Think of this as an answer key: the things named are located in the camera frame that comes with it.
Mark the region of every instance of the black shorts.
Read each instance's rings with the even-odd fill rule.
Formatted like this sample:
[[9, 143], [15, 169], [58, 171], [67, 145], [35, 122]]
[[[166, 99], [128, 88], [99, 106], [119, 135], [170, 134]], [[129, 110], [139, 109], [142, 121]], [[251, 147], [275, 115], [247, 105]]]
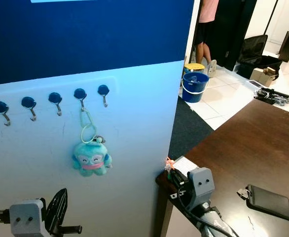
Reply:
[[211, 33], [213, 21], [206, 23], [198, 23], [195, 45], [202, 42], [207, 43], [208, 36]]

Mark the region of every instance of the person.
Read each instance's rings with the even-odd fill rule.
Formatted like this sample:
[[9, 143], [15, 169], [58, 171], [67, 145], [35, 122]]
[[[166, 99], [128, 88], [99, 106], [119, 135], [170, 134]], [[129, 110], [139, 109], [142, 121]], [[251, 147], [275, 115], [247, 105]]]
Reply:
[[217, 61], [212, 60], [207, 45], [208, 36], [212, 29], [219, 0], [203, 0], [196, 34], [196, 63], [201, 64], [203, 57], [208, 64], [208, 76], [215, 76]]

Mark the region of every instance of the plush keychain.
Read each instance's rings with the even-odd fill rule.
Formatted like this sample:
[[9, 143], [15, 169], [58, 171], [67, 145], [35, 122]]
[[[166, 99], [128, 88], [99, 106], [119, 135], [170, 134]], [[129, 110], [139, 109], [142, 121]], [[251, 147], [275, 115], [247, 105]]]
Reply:
[[[83, 124], [83, 112], [86, 112], [90, 123]], [[80, 113], [81, 119], [81, 143], [76, 145], [73, 152], [73, 167], [79, 170], [80, 174], [88, 177], [95, 173], [96, 175], [104, 175], [111, 168], [112, 158], [108, 154], [107, 148], [103, 145], [105, 142], [101, 136], [96, 136], [96, 127], [93, 124], [90, 113], [83, 107]], [[94, 135], [89, 141], [84, 141], [83, 133], [87, 128], [93, 127]]]

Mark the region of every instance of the dark blue panel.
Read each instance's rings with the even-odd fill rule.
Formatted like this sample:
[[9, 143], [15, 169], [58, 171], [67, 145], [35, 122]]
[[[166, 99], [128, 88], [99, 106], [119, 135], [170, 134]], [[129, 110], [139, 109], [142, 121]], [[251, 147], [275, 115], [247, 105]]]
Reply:
[[0, 83], [182, 60], [193, 0], [0, 0]]

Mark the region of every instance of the pink shirt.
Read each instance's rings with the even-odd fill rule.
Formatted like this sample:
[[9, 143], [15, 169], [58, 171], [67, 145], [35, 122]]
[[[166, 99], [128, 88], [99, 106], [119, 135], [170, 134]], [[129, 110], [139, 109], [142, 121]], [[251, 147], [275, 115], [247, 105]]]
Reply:
[[206, 23], [215, 20], [218, 3], [219, 0], [204, 0], [199, 16], [200, 23]]

